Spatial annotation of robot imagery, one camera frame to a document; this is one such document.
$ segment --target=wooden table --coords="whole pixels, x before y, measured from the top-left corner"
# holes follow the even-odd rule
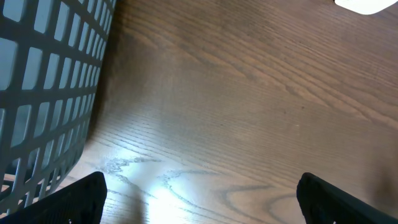
[[[85,151],[103,223],[304,223],[313,172],[398,216],[398,5],[122,0]]]

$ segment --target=black plastic part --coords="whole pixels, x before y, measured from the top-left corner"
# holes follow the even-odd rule
[[[100,223],[107,192],[104,174],[94,172],[43,200],[0,219],[0,224]]]
[[[398,224],[395,218],[311,173],[304,173],[298,183],[297,200],[307,224]]]

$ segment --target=white object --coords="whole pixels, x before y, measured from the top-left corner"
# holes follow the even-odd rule
[[[398,0],[335,0],[341,7],[362,15],[370,15],[393,5]]]

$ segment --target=laundry basket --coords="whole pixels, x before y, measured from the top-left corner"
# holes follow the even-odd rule
[[[78,162],[115,4],[0,0],[0,218]]]

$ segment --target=wooden surface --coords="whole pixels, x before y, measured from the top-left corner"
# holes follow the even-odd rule
[[[304,223],[303,172],[397,217],[398,5],[122,0],[66,186],[103,223]]]

